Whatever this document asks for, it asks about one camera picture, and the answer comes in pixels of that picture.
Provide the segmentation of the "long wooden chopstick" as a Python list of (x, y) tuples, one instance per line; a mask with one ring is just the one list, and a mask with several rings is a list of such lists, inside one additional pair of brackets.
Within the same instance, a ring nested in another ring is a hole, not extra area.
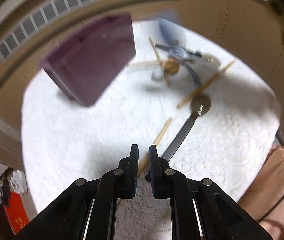
[(215, 81), (217, 81), (219, 78), (221, 78), (224, 73), (236, 62), (236, 60), (230, 61), (228, 64), (226, 64), (218, 73), (213, 74), (207, 81), (205, 81), (199, 88), (196, 88), (191, 94), (183, 98), (182, 101), (180, 101), (177, 104), (177, 109), (182, 108), (184, 105), (186, 105), (189, 101), (191, 101), (195, 96), (198, 96), (201, 92), (205, 91), (207, 88), (209, 88)]

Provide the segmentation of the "black handled metal spoon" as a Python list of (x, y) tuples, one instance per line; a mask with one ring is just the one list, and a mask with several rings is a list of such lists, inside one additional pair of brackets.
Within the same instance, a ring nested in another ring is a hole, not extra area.
[[(172, 47), (168, 47), (168, 46), (164, 46), (164, 45), (161, 45), (161, 44), (155, 44), (156, 48), (158, 49), (161, 49), (165, 52), (168, 52), (170, 56), (172, 56), (169, 52), (169, 50), (172, 48)], [(174, 59), (176, 59), (179, 64), (181, 66), (183, 66), (190, 74), (190, 76), (192, 77), (192, 80), (195, 84), (195, 87), (198, 88), (201, 86), (201, 81), (200, 81), (200, 78), (199, 76), (197, 75), (197, 73), (189, 66), (188, 63), (186, 63), (187, 61), (184, 61), (184, 60), (180, 60), (180, 59), (177, 59), (176, 57), (172, 56)]]
[(192, 129), (196, 119), (199, 116), (205, 115), (209, 112), (211, 107), (211, 100), (209, 96), (205, 94), (200, 94), (195, 96), (190, 103), (191, 114), (186, 122), (183, 124), (180, 131), (177, 133), (173, 141), (170, 143), (168, 148), (162, 154), (161, 158), (170, 161), (174, 154), (177, 152), (178, 148), (181, 146), (182, 142), (185, 140), (186, 136)]

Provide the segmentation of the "blue plastic spoon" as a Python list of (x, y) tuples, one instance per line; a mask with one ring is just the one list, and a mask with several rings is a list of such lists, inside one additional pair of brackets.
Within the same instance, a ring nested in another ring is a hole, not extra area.
[(179, 25), (163, 18), (157, 18), (160, 33), (165, 41), (165, 46), (172, 47), (174, 44), (185, 48), (186, 36)]

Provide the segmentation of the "white lace tablecloth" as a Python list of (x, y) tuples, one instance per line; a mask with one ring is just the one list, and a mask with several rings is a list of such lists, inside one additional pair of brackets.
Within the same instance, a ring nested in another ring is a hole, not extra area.
[[(281, 107), (271, 88), (246, 64), (192, 31), (172, 26), (192, 50), (210, 53), (229, 69), (205, 91), (209, 112), (198, 118), (169, 162), (187, 178), (210, 178), (239, 200), (262, 167), (280, 124)], [(162, 154), (190, 116), (177, 104), (195, 88), (180, 70), (170, 86), (151, 79), (150, 42), (161, 43), (154, 21), (133, 24), (136, 56), (99, 100), (85, 108), (70, 101), (41, 70), (22, 103), (22, 154), (35, 209), (43, 211), (76, 179), (94, 180), (115, 169), (139, 146), (144, 158), (166, 122), (157, 151)]]

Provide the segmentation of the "wooden spoon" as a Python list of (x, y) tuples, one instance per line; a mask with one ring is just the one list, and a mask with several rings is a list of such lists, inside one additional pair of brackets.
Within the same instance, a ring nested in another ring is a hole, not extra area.
[(179, 72), (180, 64), (173, 57), (169, 57), (163, 64), (165, 75), (175, 75)]

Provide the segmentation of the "purple plastic utensil holder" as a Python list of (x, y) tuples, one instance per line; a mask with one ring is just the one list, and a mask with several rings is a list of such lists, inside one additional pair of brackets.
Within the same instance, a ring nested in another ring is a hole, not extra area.
[(90, 107), (135, 55), (131, 15), (112, 14), (82, 26), (38, 65), (68, 99)]

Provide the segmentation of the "red mat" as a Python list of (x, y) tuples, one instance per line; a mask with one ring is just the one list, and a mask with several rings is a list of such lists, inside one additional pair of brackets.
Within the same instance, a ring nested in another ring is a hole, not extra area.
[(4, 206), (4, 211), (14, 235), (20, 232), (30, 221), (26, 215), (21, 197), (12, 192), (8, 199), (8, 205)]

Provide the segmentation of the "grey ventilation grille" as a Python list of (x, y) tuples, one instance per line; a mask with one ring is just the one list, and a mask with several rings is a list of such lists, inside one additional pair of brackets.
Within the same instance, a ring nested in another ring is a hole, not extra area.
[(5, 63), (41, 29), (63, 15), (100, 0), (48, 0), (23, 18), (0, 42), (0, 62)]

